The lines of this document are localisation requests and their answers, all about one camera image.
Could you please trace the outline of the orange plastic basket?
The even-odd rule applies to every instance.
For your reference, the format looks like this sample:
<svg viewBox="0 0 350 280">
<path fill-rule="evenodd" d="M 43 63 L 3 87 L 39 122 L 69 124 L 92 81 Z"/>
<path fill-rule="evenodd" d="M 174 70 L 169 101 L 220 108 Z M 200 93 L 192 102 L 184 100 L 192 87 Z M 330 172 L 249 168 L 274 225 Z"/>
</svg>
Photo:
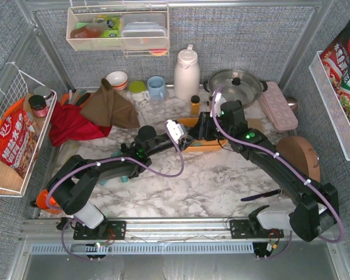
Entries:
<svg viewBox="0 0 350 280">
<path fill-rule="evenodd" d="M 196 125 L 198 117 L 180 118 L 177 121 L 186 127 L 192 128 Z M 201 140 L 200 142 L 202 143 L 202 146 L 190 146 L 184 152 L 213 152 L 222 149 L 227 144 L 227 140 L 218 139 L 213 141 Z"/>
</svg>

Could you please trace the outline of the brown cloth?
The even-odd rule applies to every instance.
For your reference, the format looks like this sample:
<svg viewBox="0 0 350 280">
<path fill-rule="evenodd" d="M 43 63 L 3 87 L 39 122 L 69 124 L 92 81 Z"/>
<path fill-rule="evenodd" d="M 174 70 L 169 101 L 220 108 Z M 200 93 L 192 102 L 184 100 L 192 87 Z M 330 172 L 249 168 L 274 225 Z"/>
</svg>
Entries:
<svg viewBox="0 0 350 280">
<path fill-rule="evenodd" d="M 83 105 L 80 114 L 102 127 L 139 128 L 135 106 L 117 93 L 105 78 L 99 89 Z"/>
</svg>

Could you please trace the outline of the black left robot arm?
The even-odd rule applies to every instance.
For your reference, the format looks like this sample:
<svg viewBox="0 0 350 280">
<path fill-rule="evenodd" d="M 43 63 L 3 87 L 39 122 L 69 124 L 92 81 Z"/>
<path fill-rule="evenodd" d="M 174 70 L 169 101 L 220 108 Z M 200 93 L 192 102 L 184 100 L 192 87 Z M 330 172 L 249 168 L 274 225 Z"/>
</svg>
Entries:
<svg viewBox="0 0 350 280">
<path fill-rule="evenodd" d="M 80 225 L 89 230 L 105 232 L 107 218 L 90 201 L 90 196 L 101 181 L 126 176 L 138 177 L 145 170 L 161 177 L 164 174 L 151 169 L 151 156 L 174 148 L 180 155 L 198 138 L 195 128 L 168 120 L 166 133 L 158 135 L 156 130 L 146 125 L 141 127 L 130 146 L 123 145 L 121 153 L 115 157 L 87 160 L 74 155 L 57 171 L 47 185 L 47 200 L 56 201 L 56 208 L 61 209 Z"/>
</svg>

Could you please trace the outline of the white mesh basket right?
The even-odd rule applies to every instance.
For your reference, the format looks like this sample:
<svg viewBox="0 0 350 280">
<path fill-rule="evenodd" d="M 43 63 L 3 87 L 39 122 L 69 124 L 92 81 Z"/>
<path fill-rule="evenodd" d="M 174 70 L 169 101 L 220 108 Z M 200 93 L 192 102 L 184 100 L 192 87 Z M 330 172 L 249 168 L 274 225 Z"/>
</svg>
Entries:
<svg viewBox="0 0 350 280">
<path fill-rule="evenodd" d="M 309 71 L 323 101 L 345 159 L 350 161 L 350 123 L 330 80 L 327 78 L 320 54 L 321 51 L 316 52 L 311 64 L 309 65 Z"/>
</svg>

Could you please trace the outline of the pink egg tray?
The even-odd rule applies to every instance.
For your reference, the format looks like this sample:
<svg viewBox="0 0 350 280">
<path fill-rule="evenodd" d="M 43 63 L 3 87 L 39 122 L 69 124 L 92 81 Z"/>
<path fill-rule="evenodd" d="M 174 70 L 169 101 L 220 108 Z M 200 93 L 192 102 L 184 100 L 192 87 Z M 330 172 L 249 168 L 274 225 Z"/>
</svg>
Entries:
<svg viewBox="0 0 350 280">
<path fill-rule="evenodd" d="M 298 127 L 298 120 L 289 107 L 279 86 L 272 81 L 261 81 L 260 106 L 277 131 L 289 131 Z"/>
</svg>

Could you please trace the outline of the white thermos jug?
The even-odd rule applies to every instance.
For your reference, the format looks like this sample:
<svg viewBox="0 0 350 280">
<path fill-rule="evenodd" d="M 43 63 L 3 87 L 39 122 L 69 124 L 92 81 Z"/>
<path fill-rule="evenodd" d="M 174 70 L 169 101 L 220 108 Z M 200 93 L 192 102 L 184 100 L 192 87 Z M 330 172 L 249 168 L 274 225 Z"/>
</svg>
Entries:
<svg viewBox="0 0 350 280">
<path fill-rule="evenodd" d="M 177 64 L 174 69 L 174 93 L 176 97 L 185 102 L 199 91 L 200 67 L 198 65 L 198 54 L 189 44 L 186 49 L 181 50 L 177 56 Z"/>
</svg>

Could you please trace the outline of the steel round object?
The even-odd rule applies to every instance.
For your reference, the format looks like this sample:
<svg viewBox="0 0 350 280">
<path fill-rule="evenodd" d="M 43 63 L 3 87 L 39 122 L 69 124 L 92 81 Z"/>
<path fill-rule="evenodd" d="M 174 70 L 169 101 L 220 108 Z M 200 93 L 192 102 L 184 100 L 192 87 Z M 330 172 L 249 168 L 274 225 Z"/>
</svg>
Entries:
<svg viewBox="0 0 350 280">
<path fill-rule="evenodd" d="M 290 96 L 287 96 L 285 97 L 286 101 L 287 101 L 287 104 L 288 106 L 290 107 L 290 109 L 296 113 L 299 109 L 299 103 L 298 101 L 294 98 L 294 97 L 290 97 Z"/>
</svg>

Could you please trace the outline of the green lidded white cup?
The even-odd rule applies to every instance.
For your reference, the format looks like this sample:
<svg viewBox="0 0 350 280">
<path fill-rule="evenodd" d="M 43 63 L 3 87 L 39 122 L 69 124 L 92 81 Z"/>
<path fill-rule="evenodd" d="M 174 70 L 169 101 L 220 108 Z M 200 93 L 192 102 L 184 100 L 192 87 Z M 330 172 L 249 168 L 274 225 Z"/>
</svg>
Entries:
<svg viewBox="0 0 350 280">
<path fill-rule="evenodd" d="M 142 102 L 144 100 L 150 100 L 149 92 L 146 89 L 143 81 L 136 80 L 129 84 L 129 92 L 131 98 L 135 102 Z"/>
</svg>

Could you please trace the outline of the round wooden board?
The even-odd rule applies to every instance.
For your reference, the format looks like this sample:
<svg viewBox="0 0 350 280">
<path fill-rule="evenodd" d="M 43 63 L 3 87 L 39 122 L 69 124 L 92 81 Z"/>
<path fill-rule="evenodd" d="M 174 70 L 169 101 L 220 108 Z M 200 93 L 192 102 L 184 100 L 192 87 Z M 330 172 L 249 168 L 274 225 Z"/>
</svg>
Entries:
<svg viewBox="0 0 350 280">
<path fill-rule="evenodd" d="M 320 182 L 319 157 L 308 140 L 301 136 L 284 137 L 277 143 L 276 149 L 291 165 Z"/>
</svg>

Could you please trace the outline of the white orange striped bowl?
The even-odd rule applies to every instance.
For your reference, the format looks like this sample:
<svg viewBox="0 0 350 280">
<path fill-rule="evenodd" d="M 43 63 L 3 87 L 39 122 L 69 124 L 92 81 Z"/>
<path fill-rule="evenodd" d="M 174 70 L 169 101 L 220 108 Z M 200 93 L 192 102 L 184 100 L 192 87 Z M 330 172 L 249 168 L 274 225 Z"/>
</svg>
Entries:
<svg viewBox="0 0 350 280">
<path fill-rule="evenodd" d="M 114 71 L 106 79 L 115 90 L 124 90 L 128 85 L 128 75 L 123 71 Z"/>
</svg>

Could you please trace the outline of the red cloth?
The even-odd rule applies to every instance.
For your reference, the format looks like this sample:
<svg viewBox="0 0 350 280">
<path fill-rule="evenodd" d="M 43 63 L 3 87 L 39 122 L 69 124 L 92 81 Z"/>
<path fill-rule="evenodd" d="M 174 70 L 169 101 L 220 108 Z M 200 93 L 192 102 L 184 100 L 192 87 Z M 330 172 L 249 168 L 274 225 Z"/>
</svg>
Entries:
<svg viewBox="0 0 350 280">
<path fill-rule="evenodd" d="M 67 140 L 88 141 L 107 137 L 111 127 L 96 125 L 84 117 L 81 108 L 72 104 L 55 104 L 50 118 L 49 139 L 52 146 L 61 146 Z"/>
</svg>

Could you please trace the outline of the orange plastic cup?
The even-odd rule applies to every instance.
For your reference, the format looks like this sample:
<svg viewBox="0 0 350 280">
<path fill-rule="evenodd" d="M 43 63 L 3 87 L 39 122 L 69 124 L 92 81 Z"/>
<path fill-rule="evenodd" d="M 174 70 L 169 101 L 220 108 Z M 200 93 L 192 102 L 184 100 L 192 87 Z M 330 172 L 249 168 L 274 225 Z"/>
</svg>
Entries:
<svg viewBox="0 0 350 280">
<path fill-rule="evenodd" d="M 60 214 L 62 212 L 61 209 L 53 209 L 47 206 L 46 204 L 47 195 L 48 195 L 48 191 L 46 189 L 42 190 L 37 196 L 36 206 L 49 214 L 52 214 L 52 215 Z"/>
</svg>

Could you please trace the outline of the orange snack bag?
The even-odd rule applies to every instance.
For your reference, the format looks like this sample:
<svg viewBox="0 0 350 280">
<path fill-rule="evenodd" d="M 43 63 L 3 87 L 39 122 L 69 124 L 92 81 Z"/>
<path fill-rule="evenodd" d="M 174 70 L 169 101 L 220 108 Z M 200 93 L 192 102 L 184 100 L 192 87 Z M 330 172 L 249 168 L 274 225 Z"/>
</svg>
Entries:
<svg viewBox="0 0 350 280">
<path fill-rule="evenodd" d="M 0 161 L 24 178 L 36 153 L 37 136 L 29 128 L 24 98 L 11 105 L 0 119 Z"/>
</svg>

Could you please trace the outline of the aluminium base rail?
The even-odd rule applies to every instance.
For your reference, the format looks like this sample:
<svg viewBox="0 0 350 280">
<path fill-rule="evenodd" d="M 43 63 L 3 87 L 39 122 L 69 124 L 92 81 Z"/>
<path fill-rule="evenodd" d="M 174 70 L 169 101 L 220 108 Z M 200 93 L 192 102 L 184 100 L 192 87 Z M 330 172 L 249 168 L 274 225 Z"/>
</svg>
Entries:
<svg viewBox="0 0 350 280">
<path fill-rule="evenodd" d="M 289 236 L 289 230 L 263 229 L 249 223 L 248 218 L 153 218 L 153 219 L 108 219 L 114 229 L 115 240 L 185 240 L 185 239 L 256 239 L 269 237 L 276 240 Z M 25 220 L 19 240 L 55 240 L 60 238 L 63 222 L 60 219 Z"/>
</svg>

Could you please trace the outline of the cream wall rack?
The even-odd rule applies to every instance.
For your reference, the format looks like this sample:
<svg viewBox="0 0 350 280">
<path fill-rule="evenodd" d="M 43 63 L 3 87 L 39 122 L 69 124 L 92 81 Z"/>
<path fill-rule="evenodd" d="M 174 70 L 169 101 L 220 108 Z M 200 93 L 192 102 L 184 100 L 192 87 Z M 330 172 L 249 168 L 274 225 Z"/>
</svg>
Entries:
<svg viewBox="0 0 350 280">
<path fill-rule="evenodd" d="M 66 40 L 75 51 L 120 50 L 163 56 L 170 50 L 169 6 L 77 6 L 68 9 Z"/>
</svg>

